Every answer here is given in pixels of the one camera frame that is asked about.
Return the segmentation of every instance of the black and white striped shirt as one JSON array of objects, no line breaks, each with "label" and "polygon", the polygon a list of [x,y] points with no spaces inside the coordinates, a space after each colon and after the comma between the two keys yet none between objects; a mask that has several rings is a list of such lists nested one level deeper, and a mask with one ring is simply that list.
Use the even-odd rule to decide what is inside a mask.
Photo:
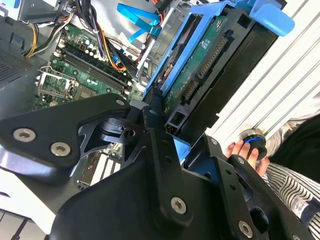
[{"label": "black and white striped shirt", "polygon": [[275,163],[270,163],[262,178],[320,240],[320,184]]}]

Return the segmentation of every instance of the striped sleeve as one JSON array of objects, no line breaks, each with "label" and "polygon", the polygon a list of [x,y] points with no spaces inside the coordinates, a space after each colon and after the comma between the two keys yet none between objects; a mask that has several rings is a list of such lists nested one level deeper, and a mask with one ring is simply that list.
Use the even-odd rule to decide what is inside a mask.
[{"label": "striped sleeve", "polygon": [[[311,203],[320,203],[320,184],[286,167],[270,163],[262,178],[301,220],[304,210]],[[314,209],[316,212],[306,224],[314,239],[320,240],[320,208]]]}]

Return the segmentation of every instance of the motherboard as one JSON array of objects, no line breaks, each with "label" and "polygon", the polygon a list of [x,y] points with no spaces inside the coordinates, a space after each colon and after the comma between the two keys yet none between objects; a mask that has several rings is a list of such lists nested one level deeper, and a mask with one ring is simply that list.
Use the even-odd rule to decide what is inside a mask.
[{"label": "motherboard", "polygon": [[[118,94],[129,103],[143,96],[144,88],[126,70],[113,68],[107,58],[100,56],[94,36],[70,24],[61,33],[48,65],[39,73],[34,110],[108,93]],[[111,143],[107,149],[82,159],[76,177],[79,189],[90,185],[102,153],[120,162],[122,151],[122,144]]]}]

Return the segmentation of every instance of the mounting hole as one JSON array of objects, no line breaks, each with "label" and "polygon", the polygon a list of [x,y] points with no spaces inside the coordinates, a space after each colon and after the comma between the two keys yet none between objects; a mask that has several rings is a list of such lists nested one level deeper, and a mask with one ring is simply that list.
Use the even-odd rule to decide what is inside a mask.
[{"label": "mounting hole", "polygon": [[170,164],[172,162],[172,158],[169,156],[165,156],[164,159],[168,164]]},{"label": "mounting hole", "polygon": [[161,143],[164,147],[167,147],[169,145],[169,143],[166,140],[162,140]]},{"label": "mounting hole", "polygon": [[124,132],[124,137],[126,139],[133,137],[134,135],[136,135],[135,131],[133,130],[127,130]]},{"label": "mounting hole", "polygon": [[121,106],[125,105],[125,103],[124,103],[123,101],[119,100],[119,99],[116,100],[115,102],[116,102],[117,104],[121,105]]},{"label": "mounting hole", "polygon": [[203,176],[205,176],[208,179],[211,179],[211,173],[210,172],[206,172]]},{"label": "mounting hole", "polygon": [[236,190],[236,187],[234,186],[234,185],[232,185],[232,184],[230,184],[230,188],[232,189],[232,190]]}]

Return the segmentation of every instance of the yellow wire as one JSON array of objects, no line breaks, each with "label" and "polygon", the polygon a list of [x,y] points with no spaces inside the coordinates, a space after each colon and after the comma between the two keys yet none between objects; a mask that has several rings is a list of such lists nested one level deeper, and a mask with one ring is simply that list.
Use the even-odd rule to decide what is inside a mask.
[{"label": "yellow wire", "polygon": [[27,58],[29,58],[35,51],[36,49],[36,45],[37,45],[37,33],[36,33],[36,28],[33,24],[31,24],[31,28],[33,30],[33,41],[32,41],[32,45],[31,45],[31,49],[30,52],[28,53],[28,55],[26,56]]}]

